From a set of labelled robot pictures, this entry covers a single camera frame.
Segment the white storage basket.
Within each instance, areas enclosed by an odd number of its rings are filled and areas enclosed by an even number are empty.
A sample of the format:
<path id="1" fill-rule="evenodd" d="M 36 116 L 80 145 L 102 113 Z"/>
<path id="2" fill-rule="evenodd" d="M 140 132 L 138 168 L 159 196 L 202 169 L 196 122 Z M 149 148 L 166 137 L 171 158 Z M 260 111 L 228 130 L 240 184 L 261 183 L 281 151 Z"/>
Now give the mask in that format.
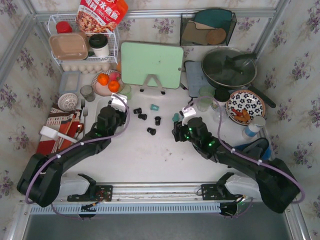
<path id="1" fill-rule="evenodd" d="M 108 106 L 108 102 L 111 100 L 111 96 L 102 97 L 98 103 L 95 114 L 95 123 L 98 125 L 111 127 L 122 126 L 120 123 L 119 115 L 116 110 L 111 106 Z"/>

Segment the blue grey cloth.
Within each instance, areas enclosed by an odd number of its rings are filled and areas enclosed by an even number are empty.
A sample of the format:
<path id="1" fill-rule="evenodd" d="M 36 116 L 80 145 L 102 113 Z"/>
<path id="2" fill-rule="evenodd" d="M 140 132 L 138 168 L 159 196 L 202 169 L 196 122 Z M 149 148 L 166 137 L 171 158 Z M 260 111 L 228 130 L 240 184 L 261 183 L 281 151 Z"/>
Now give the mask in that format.
<path id="1" fill-rule="evenodd" d="M 235 146 L 234 148 L 250 157 L 259 158 L 264 162 L 271 157 L 270 143 L 264 137 L 258 138 L 250 143 Z"/>

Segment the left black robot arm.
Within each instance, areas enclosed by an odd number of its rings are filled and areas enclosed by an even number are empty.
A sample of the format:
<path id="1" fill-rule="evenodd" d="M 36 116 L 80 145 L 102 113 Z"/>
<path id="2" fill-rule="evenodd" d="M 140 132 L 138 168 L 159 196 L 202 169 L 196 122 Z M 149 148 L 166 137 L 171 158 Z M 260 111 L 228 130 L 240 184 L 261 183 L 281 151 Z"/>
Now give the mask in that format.
<path id="1" fill-rule="evenodd" d="M 26 204 L 47 207 L 58 197 L 62 175 L 82 160 L 97 155 L 108 147 L 112 138 L 121 135 L 130 121 L 127 98 L 112 94 L 90 131 L 64 150 L 43 155 L 32 155 L 17 183 L 17 191 L 24 195 Z"/>

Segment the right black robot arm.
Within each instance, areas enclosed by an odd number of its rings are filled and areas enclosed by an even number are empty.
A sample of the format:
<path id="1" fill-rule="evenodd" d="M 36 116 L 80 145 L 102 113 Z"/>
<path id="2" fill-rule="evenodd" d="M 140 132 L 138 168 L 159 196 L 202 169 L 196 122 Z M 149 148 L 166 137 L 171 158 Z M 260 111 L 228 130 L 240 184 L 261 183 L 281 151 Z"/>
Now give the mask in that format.
<path id="1" fill-rule="evenodd" d="M 231 147 L 219 136 L 212 136 L 192 107 L 183 107 L 179 113 L 182 119 L 174 123 L 174 140 L 189 141 L 203 158 L 234 168 L 252 178 L 257 183 L 258 196 L 269 209 L 282 213 L 297 195 L 305 197 L 301 185 L 282 160 L 252 158 Z"/>

